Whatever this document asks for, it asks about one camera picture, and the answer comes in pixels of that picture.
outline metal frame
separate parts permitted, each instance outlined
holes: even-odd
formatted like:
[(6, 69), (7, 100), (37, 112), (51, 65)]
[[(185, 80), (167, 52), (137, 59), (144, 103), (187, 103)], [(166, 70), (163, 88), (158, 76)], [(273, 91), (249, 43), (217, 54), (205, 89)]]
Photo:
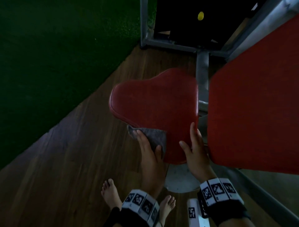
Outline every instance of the metal frame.
[[(248, 22), (245, 29), (235, 38), (234, 42), (224, 46), (220, 51), (205, 50), (189, 46), (177, 45), (168, 39), (154, 39), (153, 30), (148, 28), (148, 0), (140, 0), (140, 30), (141, 30), (141, 47), (155, 46), (162, 48), (170, 48), (174, 50), (197, 53), (196, 60), (196, 80), (201, 92), (199, 92), (199, 118), (198, 128), (200, 129), (204, 142), (207, 143), (207, 118), (208, 118), (208, 67), (209, 55), (224, 57), (226, 59), (240, 46), (241, 43), (252, 33), (253, 30), (273, 11), (273, 9), (282, 0), (267, 0), (261, 9)], [(246, 192), (265, 212), (267, 212), (282, 227), (299, 226), (299, 218), (293, 214), (284, 205), (278, 202), (263, 188), (258, 186), (247, 176), (237, 169), (217, 166), (222, 173), (229, 177), (230, 180)]]

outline gray cloth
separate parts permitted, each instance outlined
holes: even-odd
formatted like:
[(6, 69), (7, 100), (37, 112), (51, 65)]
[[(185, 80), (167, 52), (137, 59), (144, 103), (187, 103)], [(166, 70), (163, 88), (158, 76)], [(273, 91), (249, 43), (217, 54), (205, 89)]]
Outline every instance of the gray cloth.
[(156, 147), (158, 145), (162, 146), (162, 152), (164, 158), (165, 152), (166, 152), (166, 131), (160, 130), (160, 129), (153, 129), (153, 128), (133, 128), (132, 126), (127, 126), (129, 135), (133, 139), (137, 139), (137, 137), (133, 134), (133, 131), (140, 130), (143, 132), (143, 134), (147, 137), (149, 140), (149, 144), (153, 151), (155, 151)]

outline red leather upholstery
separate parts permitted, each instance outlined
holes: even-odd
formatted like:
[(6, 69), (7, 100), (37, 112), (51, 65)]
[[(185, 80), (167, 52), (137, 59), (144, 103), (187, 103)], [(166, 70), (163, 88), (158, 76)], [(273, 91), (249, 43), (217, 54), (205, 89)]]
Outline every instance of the red leather upholstery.
[(299, 15), (212, 78), (208, 145), (213, 162), (299, 174)]
[(194, 77), (173, 68), (149, 80), (118, 84), (111, 92), (109, 107), (116, 118), (133, 127), (165, 130), (164, 162), (186, 162), (179, 141), (191, 145), (190, 124), (198, 122), (198, 87)]

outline hand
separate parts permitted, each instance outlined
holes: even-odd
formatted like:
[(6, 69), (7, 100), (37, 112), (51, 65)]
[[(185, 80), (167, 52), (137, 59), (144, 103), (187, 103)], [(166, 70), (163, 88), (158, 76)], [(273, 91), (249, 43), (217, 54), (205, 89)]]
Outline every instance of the hand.
[(190, 172), (196, 179), (199, 180), (200, 183), (217, 178), (215, 172), (210, 166), (210, 159), (204, 151), (202, 135), (198, 129), (195, 129), (194, 122), (190, 125), (190, 137), (192, 142), (192, 151), (184, 141), (179, 142), (181, 148), (185, 152)]
[(141, 148), (141, 190), (151, 195), (154, 199), (160, 194), (165, 183), (165, 170), (162, 161), (162, 147), (158, 145), (155, 153), (150, 147), (147, 137), (140, 131), (134, 131)]

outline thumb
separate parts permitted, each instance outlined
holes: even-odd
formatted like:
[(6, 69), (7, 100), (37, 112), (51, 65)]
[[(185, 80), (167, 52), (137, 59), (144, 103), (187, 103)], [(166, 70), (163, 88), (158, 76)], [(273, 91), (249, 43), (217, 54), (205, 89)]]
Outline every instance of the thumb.
[(162, 162), (162, 147), (160, 145), (156, 147), (155, 156), (157, 162)]
[(181, 148), (183, 149), (183, 151), (185, 152), (186, 157), (189, 156), (190, 154), (192, 154), (188, 144), (186, 144), (184, 141), (180, 141), (179, 144), (180, 144)]

